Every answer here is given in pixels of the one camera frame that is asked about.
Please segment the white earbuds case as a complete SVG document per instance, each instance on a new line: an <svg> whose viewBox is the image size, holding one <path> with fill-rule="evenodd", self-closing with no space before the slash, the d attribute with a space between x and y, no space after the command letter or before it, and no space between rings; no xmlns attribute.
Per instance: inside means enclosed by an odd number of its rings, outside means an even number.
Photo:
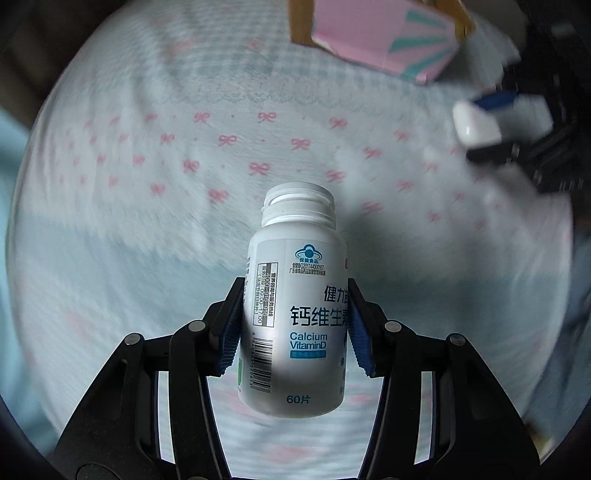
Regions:
<svg viewBox="0 0 591 480"><path fill-rule="evenodd" d="M452 109L455 130L466 149L500 143L502 133L497 119L469 101L458 101Z"/></svg>

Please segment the white vitamin bottle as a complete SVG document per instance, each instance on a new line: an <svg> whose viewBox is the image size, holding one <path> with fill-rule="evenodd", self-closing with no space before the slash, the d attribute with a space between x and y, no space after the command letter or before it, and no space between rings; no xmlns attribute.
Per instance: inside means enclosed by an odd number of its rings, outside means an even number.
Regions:
<svg viewBox="0 0 591 480"><path fill-rule="evenodd" d="M344 399L348 253L335 199L307 182L277 185L249 242L238 394L280 418L330 413Z"/></svg>

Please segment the pink cardboard box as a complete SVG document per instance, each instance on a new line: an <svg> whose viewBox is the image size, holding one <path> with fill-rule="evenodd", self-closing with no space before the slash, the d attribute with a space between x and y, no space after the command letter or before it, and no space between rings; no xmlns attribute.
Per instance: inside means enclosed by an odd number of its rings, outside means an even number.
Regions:
<svg viewBox="0 0 591 480"><path fill-rule="evenodd" d="M461 1L288 3L290 40L418 84L436 80L476 26Z"/></svg>

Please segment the patterned bed sheet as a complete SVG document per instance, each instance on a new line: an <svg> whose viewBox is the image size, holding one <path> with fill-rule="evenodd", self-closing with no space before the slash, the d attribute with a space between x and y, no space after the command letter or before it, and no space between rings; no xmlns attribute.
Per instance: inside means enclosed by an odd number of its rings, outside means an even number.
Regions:
<svg viewBox="0 0 591 480"><path fill-rule="evenodd" d="M291 181L334 195L363 295L419 334L466 335L525 412L567 305L570 200L468 164L452 121L517 56L479 20L420 86L291 43L283 1L118 10L48 96L13 197L13 315L52 426L126 334L225 296L264 195Z"/></svg>

